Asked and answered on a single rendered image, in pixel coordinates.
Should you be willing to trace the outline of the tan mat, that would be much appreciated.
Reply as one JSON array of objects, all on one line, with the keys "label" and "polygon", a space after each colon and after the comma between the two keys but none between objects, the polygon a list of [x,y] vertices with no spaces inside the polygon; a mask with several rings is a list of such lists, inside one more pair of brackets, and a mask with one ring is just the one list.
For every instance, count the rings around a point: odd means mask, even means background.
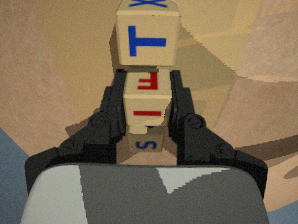
[{"label": "tan mat", "polygon": [[84,127],[100,111],[116,69],[180,70],[195,114],[212,130],[261,0],[175,0],[181,13],[175,65],[122,66],[115,12],[122,0],[34,0],[50,49]]}]

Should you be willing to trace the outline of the beige letter block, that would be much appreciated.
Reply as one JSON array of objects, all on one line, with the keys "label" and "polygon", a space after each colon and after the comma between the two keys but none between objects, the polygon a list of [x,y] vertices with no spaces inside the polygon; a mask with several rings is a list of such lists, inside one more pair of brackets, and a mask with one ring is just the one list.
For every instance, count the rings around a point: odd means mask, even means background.
[{"label": "beige letter block", "polygon": [[115,12],[119,63],[175,65],[180,22],[175,0],[122,0]]},{"label": "beige letter block", "polygon": [[129,68],[123,102],[127,125],[167,126],[172,104],[169,70]]},{"label": "beige letter block", "polygon": [[129,125],[131,152],[162,152],[164,126]]}]

